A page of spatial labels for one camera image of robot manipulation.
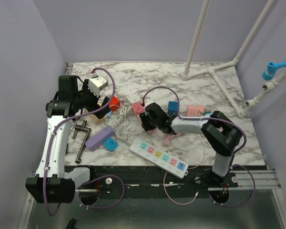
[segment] purple block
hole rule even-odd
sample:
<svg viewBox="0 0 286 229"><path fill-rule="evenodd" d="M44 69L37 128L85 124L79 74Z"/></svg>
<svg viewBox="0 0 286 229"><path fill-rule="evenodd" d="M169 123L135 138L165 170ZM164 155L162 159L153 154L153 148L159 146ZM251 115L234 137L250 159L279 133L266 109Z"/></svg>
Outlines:
<svg viewBox="0 0 286 229"><path fill-rule="evenodd" d="M101 144L103 144L108 138L112 137L114 133L115 131L113 130L113 127L107 126L103 130L98 132L95 136L86 141L85 145L87 146L87 148L93 151Z"/></svg>

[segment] white round knob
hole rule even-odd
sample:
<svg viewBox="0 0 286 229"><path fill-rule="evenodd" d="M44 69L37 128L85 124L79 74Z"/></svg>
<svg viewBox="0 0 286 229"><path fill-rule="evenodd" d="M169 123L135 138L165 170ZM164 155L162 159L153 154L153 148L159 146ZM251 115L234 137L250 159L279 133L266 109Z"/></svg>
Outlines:
<svg viewBox="0 0 286 229"><path fill-rule="evenodd" d="M111 178L107 178L107 179L106 179L106 184L107 184L107 185L110 185L111 183L112 183L112 179L111 179Z"/></svg>

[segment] gray floor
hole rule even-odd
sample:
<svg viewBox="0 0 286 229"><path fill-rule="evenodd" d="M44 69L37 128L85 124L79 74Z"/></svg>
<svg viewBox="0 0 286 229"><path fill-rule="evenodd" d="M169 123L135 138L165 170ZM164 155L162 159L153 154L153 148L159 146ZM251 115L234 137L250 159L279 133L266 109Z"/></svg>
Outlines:
<svg viewBox="0 0 286 229"><path fill-rule="evenodd" d="M249 191L231 192L228 203L246 200ZM186 202L189 199L177 199ZM105 206L114 200L99 200ZM106 210L79 207L77 198L62 204L55 217L49 217L43 204L34 204L29 229L65 229L71 218L78 229L283 229L271 190L257 191L253 201L241 208L222 208L209 199L179 206L169 199L124 199Z"/></svg>

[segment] metal tool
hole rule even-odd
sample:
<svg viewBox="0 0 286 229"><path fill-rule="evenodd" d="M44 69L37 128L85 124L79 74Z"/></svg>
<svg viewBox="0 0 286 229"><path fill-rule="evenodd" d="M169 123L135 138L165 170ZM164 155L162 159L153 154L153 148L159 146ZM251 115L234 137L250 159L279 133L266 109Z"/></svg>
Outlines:
<svg viewBox="0 0 286 229"><path fill-rule="evenodd" d="M79 152L77 154L77 157L75 159L75 163L77 163L77 164L82 162L82 160L81 160L82 152L83 152L84 147L85 147L85 142L87 141L87 139L88 139L88 137L90 135L90 132L91 132L91 128L87 128L86 125L87 125L87 121L86 120L83 121L82 125L76 125L74 133L73 133L73 136L72 136L72 138L75 139L76 136L77 136L77 133L79 131L83 131L83 132L86 133L86 136L85 136L85 138L84 138L84 140L82 142L82 146L81 146L81 148L80 148L80 150L79 150Z"/></svg>

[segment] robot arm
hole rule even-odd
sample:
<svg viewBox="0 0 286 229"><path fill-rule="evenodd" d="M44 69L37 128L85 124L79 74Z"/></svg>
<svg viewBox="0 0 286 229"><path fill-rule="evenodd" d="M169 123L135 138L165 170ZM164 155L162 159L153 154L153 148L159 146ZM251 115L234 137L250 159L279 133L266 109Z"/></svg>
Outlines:
<svg viewBox="0 0 286 229"><path fill-rule="evenodd" d="M210 117L231 122L219 111L215 111ZM230 124L215 120L202 120L203 117L197 118L201 120L182 120L174 115L168 116L156 103L147 104L145 113L140 114L142 127L145 131L158 128L165 134L191 133L204 135L216 152L212 167L213 175L216 179L224 179L234 158L233 151L239 144L242 135Z"/></svg>
<svg viewBox="0 0 286 229"><path fill-rule="evenodd" d="M35 177L27 178L26 181L27 190L38 203L44 202L42 180L45 169L48 170L46 190L49 203L71 203L75 190L83 183L89 181L90 170L88 168L76 168L72 172L65 174L64 157L66 147L69 134L75 125L72 120L63 123L57 130L52 143L49 165L46 167L47 150L55 126L66 118L74 116L80 109L86 108L90 112L100 108L97 104L100 98L100 91L108 85L108 82L101 76L86 79L80 91L78 91L77 76L63 75L59 77L58 81L58 98L54 98L46 104L48 128L41 162L36 170ZM109 98L105 97L103 105L108 100ZM105 107L95 115L98 118L102 118L109 111L109 107Z"/></svg>

